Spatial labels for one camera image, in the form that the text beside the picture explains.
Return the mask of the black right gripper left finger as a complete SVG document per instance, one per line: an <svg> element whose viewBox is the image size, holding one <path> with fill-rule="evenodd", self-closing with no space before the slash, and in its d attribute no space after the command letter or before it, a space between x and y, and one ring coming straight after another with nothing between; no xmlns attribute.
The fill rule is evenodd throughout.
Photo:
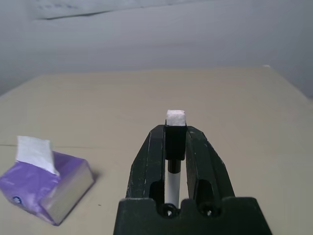
<svg viewBox="0 0 313 235"><path fill-rule="evenodd" d="M128 180L126 198L165 200L164 125L153 128L135 157Z"/></svg>

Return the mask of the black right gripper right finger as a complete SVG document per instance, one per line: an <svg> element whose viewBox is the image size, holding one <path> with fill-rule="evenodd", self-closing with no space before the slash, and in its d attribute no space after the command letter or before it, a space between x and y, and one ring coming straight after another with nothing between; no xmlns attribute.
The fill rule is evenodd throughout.
<svg viewBox="0 0 313 235"><path fill-rule="evenodd" d="M190 199L220 204L223 198L235 196L224 162L204 133L192 126L186 133L185 157Z"/></svg>

